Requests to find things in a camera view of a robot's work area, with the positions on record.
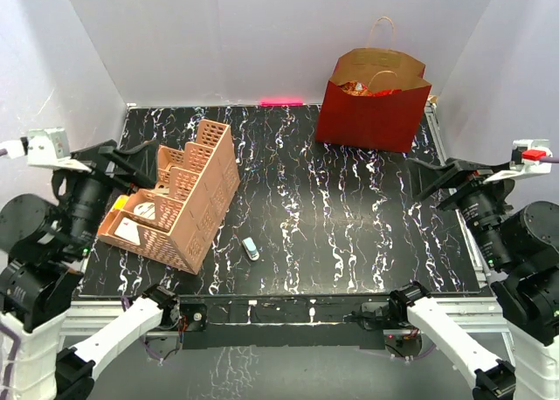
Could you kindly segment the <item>red candy bag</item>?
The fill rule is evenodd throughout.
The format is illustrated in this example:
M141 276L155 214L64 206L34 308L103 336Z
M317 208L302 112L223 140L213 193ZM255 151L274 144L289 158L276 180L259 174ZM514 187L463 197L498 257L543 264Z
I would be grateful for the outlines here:
M384 97L401 92L401 89L385 89L373 93L362 82L354 80L340 85L340 88L346 94L356 97Z

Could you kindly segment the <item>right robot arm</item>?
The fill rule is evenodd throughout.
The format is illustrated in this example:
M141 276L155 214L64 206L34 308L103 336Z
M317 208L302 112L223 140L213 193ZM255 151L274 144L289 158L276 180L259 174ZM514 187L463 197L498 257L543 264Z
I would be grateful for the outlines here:
M558 397L558 206L537 201L511 214L506 202L529 169L449 159L406 162L411 194L423 201L452 194L440 210L457 210L487 266L504 274L490 287L513 337L514 361L481 347L414 281L391 292L390 319L428 335L462 374L475 399Z

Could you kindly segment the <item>red paper bag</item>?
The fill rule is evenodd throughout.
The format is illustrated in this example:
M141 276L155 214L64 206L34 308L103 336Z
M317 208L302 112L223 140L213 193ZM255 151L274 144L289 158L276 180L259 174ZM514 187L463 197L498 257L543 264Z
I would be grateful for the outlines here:
M408 153L431 92L425 63L368 42L340 56L328 80L315 140L349 147ZM401 89L384 97L356 97L340 85L362 82L371 92Z

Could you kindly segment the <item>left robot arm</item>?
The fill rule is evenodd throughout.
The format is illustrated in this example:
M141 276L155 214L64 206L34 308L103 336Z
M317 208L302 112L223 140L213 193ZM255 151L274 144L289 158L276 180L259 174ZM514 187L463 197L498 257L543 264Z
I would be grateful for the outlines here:
M67 152L60 145L27 144L30 161L52 171L54 202L34 194L10 200L1 211L1 396L4 399L85 399L102 371L123 350L155 328L180 319L177 296L152 286L127 302L123 313L70 348L59 347L62 326L86 259L119 191L153 189L158 179L156 141L130 150L105 141Z

